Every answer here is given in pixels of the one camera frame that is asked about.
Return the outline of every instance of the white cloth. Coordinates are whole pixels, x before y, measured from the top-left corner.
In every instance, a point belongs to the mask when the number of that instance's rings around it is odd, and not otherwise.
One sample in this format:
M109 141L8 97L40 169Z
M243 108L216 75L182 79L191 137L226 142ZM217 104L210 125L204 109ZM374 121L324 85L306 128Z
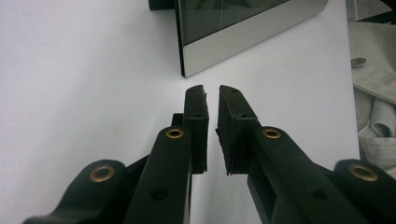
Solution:
M367 161L396 178L396 26L348 25L359 143Z

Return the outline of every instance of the silver frame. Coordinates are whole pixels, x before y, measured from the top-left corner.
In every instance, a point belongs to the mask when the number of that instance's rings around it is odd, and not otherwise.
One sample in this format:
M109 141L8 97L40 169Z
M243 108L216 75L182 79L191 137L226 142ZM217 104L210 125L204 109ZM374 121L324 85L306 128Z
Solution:
M289 0L183 48L190 77L321 12L329 0Z

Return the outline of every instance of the hole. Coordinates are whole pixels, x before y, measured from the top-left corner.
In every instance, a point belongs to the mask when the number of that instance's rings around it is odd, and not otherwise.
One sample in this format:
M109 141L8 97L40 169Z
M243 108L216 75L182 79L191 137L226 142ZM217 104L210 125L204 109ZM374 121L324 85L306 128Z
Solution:
M90 173L90 180L95 183L107 181L116 173L110 165L98 166Z
M352 68L361 68L366 63L364 58L356 58L351 60Z
M237 115L238 118L246 118L248 115L244 113L240 113Z
M309 194L316 200L324 201L328 199L327 193L322 189L317 189L317 188L310 189Z
M171 129L166 132L168 138L179 138L184 135L184 132L180 129Z
M168 190L166 188L156 188L151 191L151 198L155 201L162 201L168 196Z
M281 136L280 132L275 129L264 129L262 133L268 138L280 138Z
M109 173L110 173L109 169L102 169L102 170L96 171L95 175L98 177L103 177L103 176L108 175Z
M359 164L349 165L349 172L365 181L374 182L378 179L378 175L374 171Z

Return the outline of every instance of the black plastic arm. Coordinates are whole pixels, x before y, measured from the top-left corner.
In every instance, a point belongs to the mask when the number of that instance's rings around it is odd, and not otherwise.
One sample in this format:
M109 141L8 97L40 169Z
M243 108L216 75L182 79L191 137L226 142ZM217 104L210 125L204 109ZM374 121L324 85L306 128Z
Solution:
M88 165L52 213L24 223L189 223L191 175L206 171L208 120L203 86L188 89L184 114L158 133L147 157L128 167L108 160Z
M396 181L362 161L314 164L282 130L262 127L242 93L221 86L217 133L229 174L247 184L262 223L396 223Z

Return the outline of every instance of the white surface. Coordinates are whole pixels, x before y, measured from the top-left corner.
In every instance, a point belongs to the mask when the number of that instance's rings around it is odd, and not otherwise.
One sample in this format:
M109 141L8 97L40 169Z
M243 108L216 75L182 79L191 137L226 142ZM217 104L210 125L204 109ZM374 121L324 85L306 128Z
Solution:
M173 11L146 1L0 2L0 223L46 215L93 161L147 155L184 91L204 84L208 172L193 179L192 224L260 223L245 175L227 176L219 85L314 161L358 158L345 2L204 72L179 74Z

